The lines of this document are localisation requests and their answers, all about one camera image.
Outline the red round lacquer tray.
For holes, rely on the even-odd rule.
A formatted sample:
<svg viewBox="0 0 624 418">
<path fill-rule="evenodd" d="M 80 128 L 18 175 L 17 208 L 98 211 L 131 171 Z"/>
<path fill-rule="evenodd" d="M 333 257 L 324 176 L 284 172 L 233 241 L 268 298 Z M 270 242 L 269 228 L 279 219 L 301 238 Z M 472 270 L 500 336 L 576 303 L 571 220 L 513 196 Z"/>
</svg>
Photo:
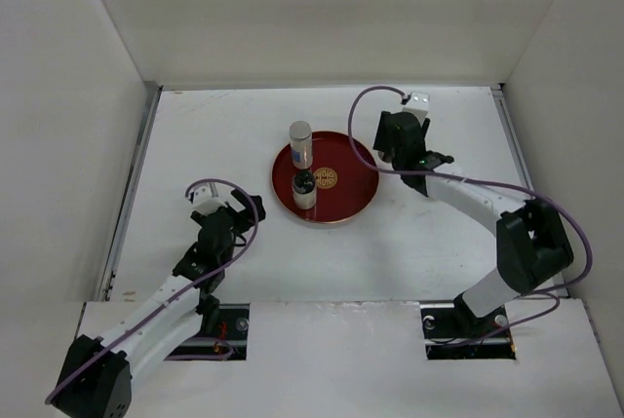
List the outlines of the red round lacquer tray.
<svg viewBox="0 0 624 418">
<path fill-rule="evenodd" d="M 344 133 L 319 131 L 312 137 L 316 205 L 304 210 L 294 202 L 292 180 L 296 168 L 288 145 L 277 154 L 272 167 L 271 182 L 277 200 L 289 213 L 307 222 L 330 224 L 348 220 L 365 209 L 376 194 L 379 173 L 360 161 L 365 159 L 373 164 L 373 156 L 360 142 L 352 148 Z"/>
</svg>

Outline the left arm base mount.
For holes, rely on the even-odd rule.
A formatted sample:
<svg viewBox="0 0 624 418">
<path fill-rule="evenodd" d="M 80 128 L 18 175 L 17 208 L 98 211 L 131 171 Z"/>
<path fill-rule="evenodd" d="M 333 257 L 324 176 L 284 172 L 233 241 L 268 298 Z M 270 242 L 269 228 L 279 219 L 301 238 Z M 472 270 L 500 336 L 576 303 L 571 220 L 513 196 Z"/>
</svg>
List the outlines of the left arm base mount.
<svg viewBox="0 0 624 418">
<path fill-rule="evenodd" d="M 182 342 L 167 361 L 244 361 L 250 331 L 249 304 L 222 304 L 215 296 L 199 307 L 198 333 Z"/>
</svg>

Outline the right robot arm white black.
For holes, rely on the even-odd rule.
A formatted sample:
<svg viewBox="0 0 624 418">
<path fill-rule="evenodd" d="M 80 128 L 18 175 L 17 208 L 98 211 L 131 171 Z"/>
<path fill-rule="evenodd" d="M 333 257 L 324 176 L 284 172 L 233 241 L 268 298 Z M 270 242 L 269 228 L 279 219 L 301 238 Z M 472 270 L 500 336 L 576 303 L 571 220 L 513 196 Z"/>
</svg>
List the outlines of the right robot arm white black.
<svg viewBox="0 0 624 418">
<path fill-rule="evenodd" d="M 464 175 L 451 155 L 426 148 L 428 123 L 407 110 L 383 111 L 373 149 L 407 187 L 457 209 L 495 238 L 495 267 L 453 300 L 452 324 L 471 336 L 496 309 L 562 272 L 574 255 L 552 204 L 522 186 Z"/>
</svg>

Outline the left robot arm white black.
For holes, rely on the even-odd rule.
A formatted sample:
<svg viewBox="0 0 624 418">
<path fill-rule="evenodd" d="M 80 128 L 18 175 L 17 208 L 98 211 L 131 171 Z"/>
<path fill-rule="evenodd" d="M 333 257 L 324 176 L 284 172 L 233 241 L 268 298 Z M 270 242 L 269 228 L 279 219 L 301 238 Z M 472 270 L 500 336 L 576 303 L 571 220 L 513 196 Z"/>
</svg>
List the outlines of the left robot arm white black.
<svg viewBox="0 0 624 418">
<path fill-rule="evenodd" d="M 205 339 L 218 328 L 215 290 L 242 257 L 266 217 L 260 196 L 235 185 L 234 209 L 217 199 L 194 210 L 195 243 L 163 284 L 124 320 L 103 334 L 74 339 L 57 384 L 45 403 L 68 417 L 123 417 L 139 382 L 186 339 Z"/>
</svg>

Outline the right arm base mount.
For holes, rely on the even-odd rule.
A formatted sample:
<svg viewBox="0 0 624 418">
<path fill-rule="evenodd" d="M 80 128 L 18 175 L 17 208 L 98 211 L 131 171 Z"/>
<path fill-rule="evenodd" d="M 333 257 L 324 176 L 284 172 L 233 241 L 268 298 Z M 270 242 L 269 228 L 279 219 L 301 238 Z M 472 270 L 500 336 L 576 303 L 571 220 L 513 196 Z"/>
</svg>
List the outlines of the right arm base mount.
<svg viewBox="0 0 624 418">
<path fill-rule="evenodd" d="M 469 327 L 459 324 L 448 303 L 422 304 L 420 315 L 425 353 L 430 361 L 516 359 L 511 333 L 498 332 L 508 324 L 504 306 Z"/>
</svg>

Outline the black cap white bottle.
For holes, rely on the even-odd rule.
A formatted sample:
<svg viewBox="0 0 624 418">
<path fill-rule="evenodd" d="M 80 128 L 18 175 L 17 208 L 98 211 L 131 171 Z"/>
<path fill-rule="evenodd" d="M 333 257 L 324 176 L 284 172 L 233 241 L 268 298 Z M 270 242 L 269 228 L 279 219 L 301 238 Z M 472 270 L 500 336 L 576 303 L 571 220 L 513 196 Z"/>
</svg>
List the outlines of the black cap white bottle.
<svg viewBox="0 0 624 418">
<path fill-rule="evenodd" d="M 299 170 L 292 178 L 292 197 L 299 209 L 309 210 L 316 205 L 317 186 L 310 170 Z"/>
</svg>

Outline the silver lid clear spice bottle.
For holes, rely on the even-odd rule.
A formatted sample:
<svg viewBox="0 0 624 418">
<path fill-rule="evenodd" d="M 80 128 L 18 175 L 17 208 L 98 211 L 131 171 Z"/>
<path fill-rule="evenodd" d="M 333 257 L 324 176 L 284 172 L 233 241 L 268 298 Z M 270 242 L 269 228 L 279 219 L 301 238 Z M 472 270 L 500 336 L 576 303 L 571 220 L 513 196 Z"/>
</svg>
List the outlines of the silver lid clear spice bottle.
<svg viewBox="0 0 624 418">
<path fill-rule="evenodd" d="M 299 170 L 310 169 L 313 164 L 313 135 L 305 121 L 296 121 L 289 128 L 293 165 Z"/>
</svg>

